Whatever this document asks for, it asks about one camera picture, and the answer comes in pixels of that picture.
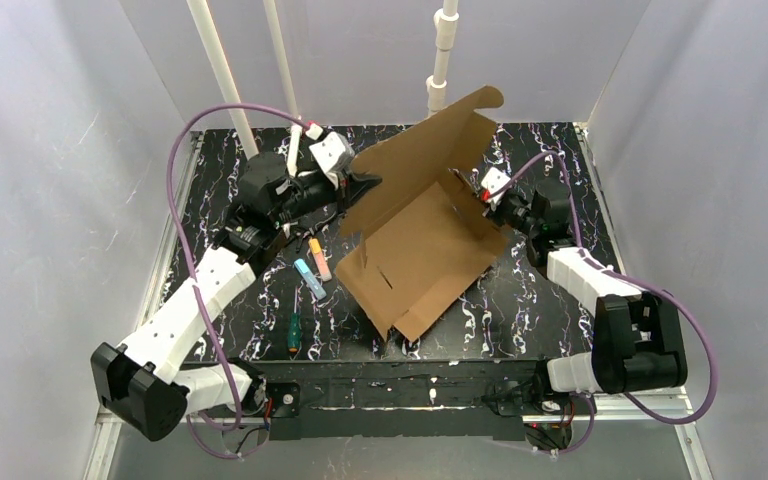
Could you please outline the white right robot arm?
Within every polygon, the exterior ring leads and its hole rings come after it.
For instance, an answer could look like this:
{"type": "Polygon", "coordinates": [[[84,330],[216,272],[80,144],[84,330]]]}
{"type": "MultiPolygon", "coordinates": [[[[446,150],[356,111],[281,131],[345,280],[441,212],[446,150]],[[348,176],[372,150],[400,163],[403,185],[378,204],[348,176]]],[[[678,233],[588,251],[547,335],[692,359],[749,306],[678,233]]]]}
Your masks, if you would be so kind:
{"type": "Polygon", "coordinates": [[[684,342],[675,306],[616,278],[581,247],[564,184],[544,180],[531,199],[483,182],[486,217],[527,237],[527,259],[593,317],[588,352],[538,363],[535,397],[570,392],[631,393],[682,385],[684,342]]]}

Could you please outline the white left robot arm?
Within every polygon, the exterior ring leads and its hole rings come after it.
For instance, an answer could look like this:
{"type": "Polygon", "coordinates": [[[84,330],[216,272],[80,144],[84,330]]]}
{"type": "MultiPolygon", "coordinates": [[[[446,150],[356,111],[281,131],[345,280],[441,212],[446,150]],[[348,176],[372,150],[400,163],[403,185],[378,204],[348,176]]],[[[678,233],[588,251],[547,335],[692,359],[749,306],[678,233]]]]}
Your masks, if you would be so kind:
{"type": "Polygon", "coordinates": [[[90,364],[99,401],[150,441],[186,416],[225,405],[241,416],[265,405],[261,371],[217,355],[217,364],[183,366],[214,320],[272,264],[290,239],[285,226],[328,205],[348,209],[381,183],[371,173],[319,168],[293,177],[284,159],[262,152],[248,160],[238,195],[194,273],[159,310],[118,345],[101,343],[90,364]]]}

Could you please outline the brown cardboard box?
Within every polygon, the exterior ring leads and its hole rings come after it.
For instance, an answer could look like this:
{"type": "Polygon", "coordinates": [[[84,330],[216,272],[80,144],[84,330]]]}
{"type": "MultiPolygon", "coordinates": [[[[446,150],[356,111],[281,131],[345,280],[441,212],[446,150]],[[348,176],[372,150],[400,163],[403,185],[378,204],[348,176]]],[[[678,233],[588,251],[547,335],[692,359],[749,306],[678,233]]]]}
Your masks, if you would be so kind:
{"type": "Polygon", "coordinates": [[[382,339],[418,340],[505,251],[467,179],[497,129],[481,112],[503,103],[483,86],[353,161],[382,181],[342,221],[341,236],[359,242],[336,276],[382,339]]]}

